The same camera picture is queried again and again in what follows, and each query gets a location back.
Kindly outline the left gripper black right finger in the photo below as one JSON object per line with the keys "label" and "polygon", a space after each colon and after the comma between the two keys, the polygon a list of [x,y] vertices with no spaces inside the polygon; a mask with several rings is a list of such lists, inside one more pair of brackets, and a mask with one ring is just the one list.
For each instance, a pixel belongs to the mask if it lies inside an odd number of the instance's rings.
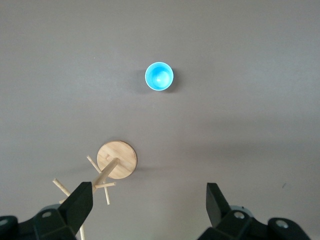
{"label": "left gripper black right finger", "polygon": [[229,205],[216,183],[206,185],[206,211],[211,223],[199,240],[267,240],[268,228],[243,206]]}

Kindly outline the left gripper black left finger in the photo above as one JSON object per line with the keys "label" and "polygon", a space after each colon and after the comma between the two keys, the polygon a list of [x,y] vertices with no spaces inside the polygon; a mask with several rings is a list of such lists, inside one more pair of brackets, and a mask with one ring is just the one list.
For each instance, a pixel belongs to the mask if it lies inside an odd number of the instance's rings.
{"label": "left gripper black left finger", "polygon": [[58,208],[47,208],[19,224],[20,240],[75,240],[93,208],[91,182],[82,182]]}

